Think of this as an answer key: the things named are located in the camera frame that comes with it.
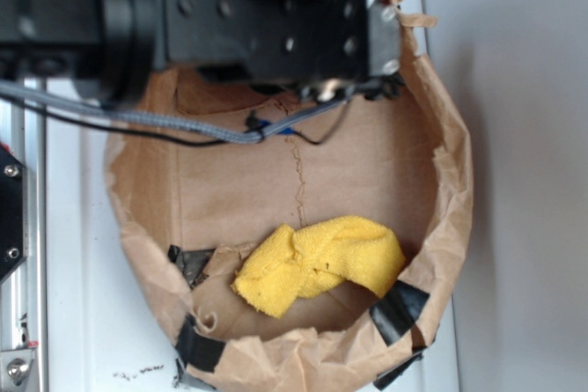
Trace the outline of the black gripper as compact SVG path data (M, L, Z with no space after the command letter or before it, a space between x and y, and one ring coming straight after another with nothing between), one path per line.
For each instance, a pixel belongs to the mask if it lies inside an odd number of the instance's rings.
M367 91L400 68L400 20L382 0L164 0L164 8L167 63L214 83Z

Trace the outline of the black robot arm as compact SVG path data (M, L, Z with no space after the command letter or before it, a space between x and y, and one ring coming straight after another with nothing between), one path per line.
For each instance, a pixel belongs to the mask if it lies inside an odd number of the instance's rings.
M400 57L381 0L1 0L3 78L71 78L114 108L170 68L262 94L375 94Z

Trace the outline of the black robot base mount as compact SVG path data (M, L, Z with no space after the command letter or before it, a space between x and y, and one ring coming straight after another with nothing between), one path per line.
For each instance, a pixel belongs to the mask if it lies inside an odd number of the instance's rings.
M27 168L1 143L1 284L28 257Z

